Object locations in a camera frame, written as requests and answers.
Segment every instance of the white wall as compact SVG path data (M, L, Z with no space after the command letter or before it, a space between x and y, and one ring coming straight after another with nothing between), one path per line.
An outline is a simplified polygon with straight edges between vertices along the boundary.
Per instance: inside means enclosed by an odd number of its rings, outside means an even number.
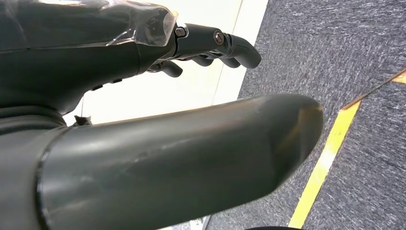
M178 22L217 27L254 44L267 0L149 0L179 13ZM245 68L223 68L215 60L209 67L177 62L183 74L174 79L163 73L144 73L117 84L106 84L84 97L83 111L94 124L164 114L233 101Z

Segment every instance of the yellow stripe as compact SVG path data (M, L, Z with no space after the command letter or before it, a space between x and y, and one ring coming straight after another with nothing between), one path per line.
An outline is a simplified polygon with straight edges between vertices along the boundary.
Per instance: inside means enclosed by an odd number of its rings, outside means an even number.
M392 81L396 81L396 82L399 82L399 83L405 83L406 84L406 73L402 73L401 75L397 76Z
M318 192L320 191L321 185L326 178L331 164L338 153L341 143L351 125L351 122L358 110L360 102L355 103L353 106L345 110L340 110L336 121L334 122L333 128L327 137L326 145L317 161L312 174L310 175L309 181L300 197L299 203L296 206L296 210L293 213L291 221L289 222L289 227L291 228L301 228L313 203L316 199Z

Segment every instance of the gray carpet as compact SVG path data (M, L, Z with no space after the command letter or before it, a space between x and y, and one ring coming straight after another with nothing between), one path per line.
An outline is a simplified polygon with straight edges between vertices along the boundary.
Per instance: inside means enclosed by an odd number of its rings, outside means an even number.
M208 230L289 223L339 109L406 68L405 26L406 0L269 0L256 41L263 61L247 71L240 98L280 92L312 96L324 107L325 131L283 186L213 215Z
M406 229L406 84L367 97L305 229Z

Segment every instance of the plastic wrap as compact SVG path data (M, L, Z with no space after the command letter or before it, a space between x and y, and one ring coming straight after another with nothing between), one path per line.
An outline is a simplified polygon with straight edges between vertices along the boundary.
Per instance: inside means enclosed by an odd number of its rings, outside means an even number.
M111 46L165 46L177 14L124 0L0 0L0 52Z

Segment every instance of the dark gray robot arm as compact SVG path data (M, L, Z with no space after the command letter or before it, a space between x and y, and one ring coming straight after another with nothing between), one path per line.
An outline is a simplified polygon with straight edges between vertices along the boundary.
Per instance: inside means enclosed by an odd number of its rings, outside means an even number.
M21 17L75 9L16 3ZM25 19L35 25L36 18ZM319 104L300 95L97 126L64 124L61 115L86 91L145 71L176 77L181 70L172 60L259 64L252 45L217 28L176 26L166 46L40 47L0 58L2 230L154 230L241 205L283 183L322 130Z
M275 95L70 129L42 158L51 230L154 230L271 193L309 155L319 105Z

